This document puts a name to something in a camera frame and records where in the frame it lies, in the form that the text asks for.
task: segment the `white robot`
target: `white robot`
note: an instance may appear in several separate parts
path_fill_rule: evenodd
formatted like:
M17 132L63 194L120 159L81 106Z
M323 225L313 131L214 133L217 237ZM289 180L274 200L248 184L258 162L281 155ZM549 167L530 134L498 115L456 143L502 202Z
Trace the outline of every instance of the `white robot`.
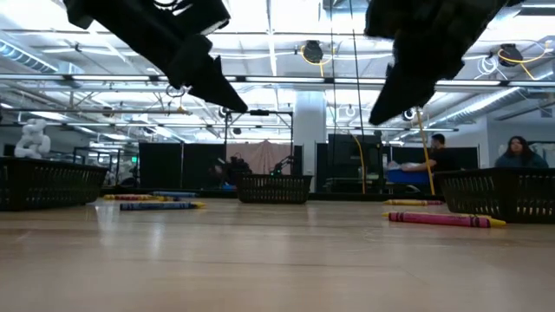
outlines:
M23 126L23 136L16 144L16 157L41 159L50 152L50 138L44 135L45 127L46 120L27 120L27 125Z

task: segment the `fluorescent light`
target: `fluorescent light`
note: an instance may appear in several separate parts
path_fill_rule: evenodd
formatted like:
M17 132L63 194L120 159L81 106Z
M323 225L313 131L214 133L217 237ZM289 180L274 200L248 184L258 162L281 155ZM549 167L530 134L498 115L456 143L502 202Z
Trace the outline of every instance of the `fluorescent light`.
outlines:
M62 75L19 75L19 74L0 74L0 80L15 81L63 81Z
M437 81L437 86L499 86L500 81L468 81L468 80L454 80L454 81Z
M77 81L150 81L150 77L141 75L74 75Z
M322 83L324 78L297 78L297 77L246 77L248 82L283 82L283 83Z
M390 144L390 145L405 145L405 142L399 140L391 140L391 141L382 141L382 144Z
M511 87L534 87L534 88L552 88L555 87L555 81L513 81L509 82Z
M534 9L555 9L555 4L553 3L530 3L522 4L523 8L534 8Z
M356 78L336 78L335 82L336 83L357 83L357 79ZM377 79L362 78L362 79L358 80L358 83L360 83L360 84L384 84L385 79L382 79L382 78L377 78Z
M154 130L156 131L157 134L163 137L166 137L166 138L173 137L173 134L169 130L165 129L164 127L156 127Z
M86 122L69 122L68 126L82 126L82 127L109 127L108 123L86 123Z
M152 126L150 124L141 124L141 123L118 123L115 124L116 127L147 127L147 126Z
M115 134L115 133L103 133L102 135L109 137L112 140L128 140L129 137L123 134Z
M51 120L66 120L66 116L59 114L59 113L51 113L51 112L31 112L33 115L40 116L46 119Z
M94 132L94 131L91 130L91 129L87 129L86 127L79 127L79 126L77 126L77 127L75 127L75 128L76 128L76 129L79 129L79 130L81 130L81 131L83 131L84 133L96 134L96 132Z
M147 68L147 70L148 70L148 71L151 71L151 72L153 72L153 73L155 73L155 74L157 74L157 75L160 74L160 72L159 72L158 70L156 70L156 68Z

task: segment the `black cable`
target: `black cable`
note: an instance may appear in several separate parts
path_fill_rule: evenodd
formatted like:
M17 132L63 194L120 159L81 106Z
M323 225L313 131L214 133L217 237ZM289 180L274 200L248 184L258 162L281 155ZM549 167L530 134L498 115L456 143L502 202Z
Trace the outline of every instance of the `black cable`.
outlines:
M354 14L353 14L353 0L349 0L349 9L350 9L350 19L351 22L354 21ZM356 49L356 34L355 34L355 29L352 29L353 31L353 48L355 50L355 70L356 70L356 91L358 93L358 115L360 117L360 121L361 121L361 134L362 134L362 143L365 142L364 140L364 124L362 122L362 100L361 100L361 82L359 80L359 74L358 74L358 54L357 54L357 49ZM363 188L364 190L366 190L366 166L362 169L362 184L364 185Z

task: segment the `woman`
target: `woman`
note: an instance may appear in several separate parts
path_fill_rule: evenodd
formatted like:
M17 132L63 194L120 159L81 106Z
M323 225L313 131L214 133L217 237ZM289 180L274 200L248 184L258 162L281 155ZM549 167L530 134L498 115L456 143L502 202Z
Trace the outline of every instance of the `woman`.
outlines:
M496 168L549 168L544 159L534 153L524 138L514 136L506 152L495 161Z

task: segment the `white column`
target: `white column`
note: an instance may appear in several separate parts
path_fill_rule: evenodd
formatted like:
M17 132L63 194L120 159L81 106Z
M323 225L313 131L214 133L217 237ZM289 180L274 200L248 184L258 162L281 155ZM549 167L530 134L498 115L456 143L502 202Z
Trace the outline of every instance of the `white column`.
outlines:
M297 91L297 102L293 111L293 143L303 146L303 174L316 174L316 143L325 143L326 132L325 93L319 91ZM316 179L312 179L310 190L315 190Z

